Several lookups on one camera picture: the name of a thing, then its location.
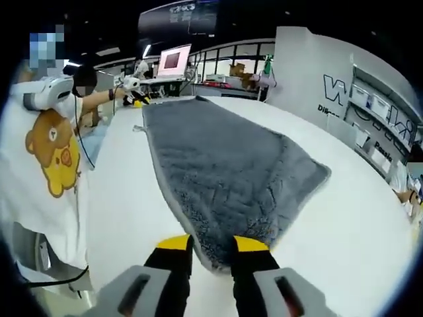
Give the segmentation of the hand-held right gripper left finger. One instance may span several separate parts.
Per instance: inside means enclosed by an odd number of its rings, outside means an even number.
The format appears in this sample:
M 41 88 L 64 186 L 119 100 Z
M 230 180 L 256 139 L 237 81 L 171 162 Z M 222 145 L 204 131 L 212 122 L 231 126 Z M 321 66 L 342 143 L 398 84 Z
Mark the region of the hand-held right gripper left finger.
M 190 295 L 194 239 L 185 234 L 158 243 L 143 265 L 134 265 L 98 294 L 87 316 L 183 316 Z

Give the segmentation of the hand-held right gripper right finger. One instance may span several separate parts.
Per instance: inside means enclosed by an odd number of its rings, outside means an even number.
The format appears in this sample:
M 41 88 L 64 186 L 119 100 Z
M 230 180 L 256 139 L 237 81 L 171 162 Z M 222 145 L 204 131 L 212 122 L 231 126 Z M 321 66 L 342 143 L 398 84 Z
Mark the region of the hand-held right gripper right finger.
M 292 268 L 281 268 L 264 243 L 234 236 L 231 258 L 239 316 L 336 316 L 324 293 Z

